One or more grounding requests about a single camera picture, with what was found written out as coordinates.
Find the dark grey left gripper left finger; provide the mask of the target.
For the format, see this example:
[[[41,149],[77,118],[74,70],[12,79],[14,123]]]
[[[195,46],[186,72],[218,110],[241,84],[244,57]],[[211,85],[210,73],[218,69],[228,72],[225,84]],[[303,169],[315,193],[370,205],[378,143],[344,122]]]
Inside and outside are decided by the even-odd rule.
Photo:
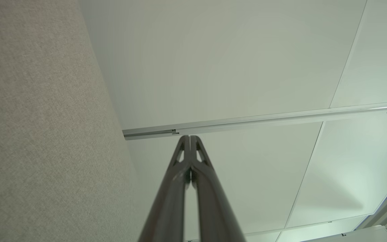
[[[185,190],[190,184],[190,137],[182,136],[138,242],[184,242]]]

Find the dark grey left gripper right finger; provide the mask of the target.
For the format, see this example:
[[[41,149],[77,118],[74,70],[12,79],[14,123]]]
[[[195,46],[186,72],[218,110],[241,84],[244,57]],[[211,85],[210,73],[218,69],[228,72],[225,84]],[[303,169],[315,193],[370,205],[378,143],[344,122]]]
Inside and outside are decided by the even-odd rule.
[[[192,185],[198,196],[200,242],[246,242],[224,189],[198,136],[191,137]]]

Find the aluminium ceiling rail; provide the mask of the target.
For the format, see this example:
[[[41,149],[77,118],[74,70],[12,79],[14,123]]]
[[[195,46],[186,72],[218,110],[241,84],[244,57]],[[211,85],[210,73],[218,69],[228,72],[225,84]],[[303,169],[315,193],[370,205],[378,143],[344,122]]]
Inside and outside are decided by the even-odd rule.
[[[125,129],[123,130],[123,136],[126,140],[152,139],[159,137],[198,135],[202,133],[242,130],[263,126],[295,125],[353,119],[385,114],[387,114],[387,102]]]

